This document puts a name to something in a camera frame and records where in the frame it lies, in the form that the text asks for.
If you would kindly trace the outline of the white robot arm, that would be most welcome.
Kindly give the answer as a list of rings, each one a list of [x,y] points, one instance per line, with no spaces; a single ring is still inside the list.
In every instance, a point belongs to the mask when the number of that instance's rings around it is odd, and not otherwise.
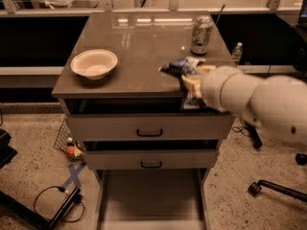
[[[230,112],[254,127],[288,141],[307,144],[307,83],[289,76],[266,79],[236,67],[203,66],[182,76],[193,97],[220,112]]]

